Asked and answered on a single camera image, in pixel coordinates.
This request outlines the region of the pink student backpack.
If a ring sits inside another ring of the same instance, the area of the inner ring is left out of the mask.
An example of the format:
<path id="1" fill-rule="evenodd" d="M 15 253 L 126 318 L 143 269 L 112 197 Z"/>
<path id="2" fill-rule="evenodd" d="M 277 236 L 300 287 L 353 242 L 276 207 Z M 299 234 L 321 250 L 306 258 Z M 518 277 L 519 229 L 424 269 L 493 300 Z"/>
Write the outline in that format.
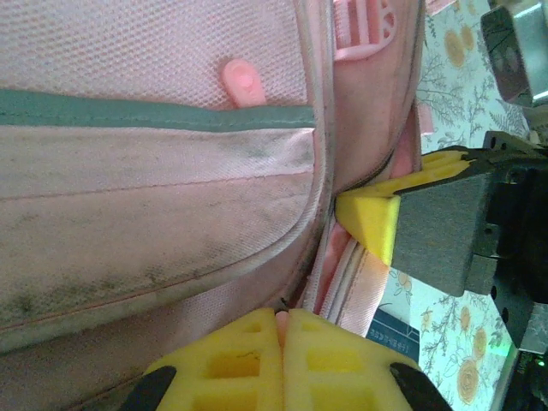
<path id="1" fill-rule="evenodd" d="M 426 5 L 0 0 L 0 411 L 318 310 L 336 196 L 420 168 Z"/>

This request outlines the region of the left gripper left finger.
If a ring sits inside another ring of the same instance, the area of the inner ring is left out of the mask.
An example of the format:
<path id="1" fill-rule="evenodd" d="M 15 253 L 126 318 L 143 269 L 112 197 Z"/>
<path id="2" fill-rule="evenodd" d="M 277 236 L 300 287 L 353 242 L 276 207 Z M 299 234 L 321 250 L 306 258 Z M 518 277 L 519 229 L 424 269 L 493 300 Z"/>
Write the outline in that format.
<path id="1" fill-rule="evenodd" d="M 123 411 L 283 411 L 282 350 L 262 308 L 153 362 Z"/>

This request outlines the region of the dark blue book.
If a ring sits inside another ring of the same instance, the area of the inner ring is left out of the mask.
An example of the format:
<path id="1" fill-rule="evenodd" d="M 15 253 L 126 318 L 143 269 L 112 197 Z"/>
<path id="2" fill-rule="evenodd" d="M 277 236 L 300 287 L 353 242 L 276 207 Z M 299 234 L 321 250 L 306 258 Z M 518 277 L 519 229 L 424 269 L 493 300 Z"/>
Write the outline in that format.
<path id="1" fill-rule="evenodd" d="M 366 338 L 419 362 L 420 333 L 413 326 L 394 317 L 381 304 L 374 313 Z"/>

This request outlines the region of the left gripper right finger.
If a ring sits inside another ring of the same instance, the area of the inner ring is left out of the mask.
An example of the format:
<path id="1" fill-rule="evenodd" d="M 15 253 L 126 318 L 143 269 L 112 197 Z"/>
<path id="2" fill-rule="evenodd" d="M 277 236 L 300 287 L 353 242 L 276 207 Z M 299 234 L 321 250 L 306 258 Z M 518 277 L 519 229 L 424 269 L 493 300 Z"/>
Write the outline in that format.
<path id="1" fill-rule="evenodd" d="M 302 309 L 286 313 L 284 411 L 446 411 L 418 364 Z"/>

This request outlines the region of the floral table cover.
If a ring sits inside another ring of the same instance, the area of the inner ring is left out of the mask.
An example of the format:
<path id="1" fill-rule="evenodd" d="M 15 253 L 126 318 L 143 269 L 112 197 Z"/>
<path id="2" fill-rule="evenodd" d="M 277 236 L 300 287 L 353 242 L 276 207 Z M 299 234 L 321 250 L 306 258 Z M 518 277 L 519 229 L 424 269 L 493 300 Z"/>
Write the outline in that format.
<path id="1" fill-rule="evenodd" d="M 462 146 L 478 159 L 459 176 L 488 174 L 493 188 L 515 155 L 484 146 L 489 131 L 527 138 L 521 108 L 497 89 L 480 19 L 493 0 L 455 0 L 426 17 L 426 45 L 418 99 L 425 154 Z M 498 381 L 512 344 L 491 297 L 465 291 L 446 294 L 392 267 L 387 297 L 403 294 L 409 320 L 420 333 L 423 371 L 454 411 L 491 411 Z"/>

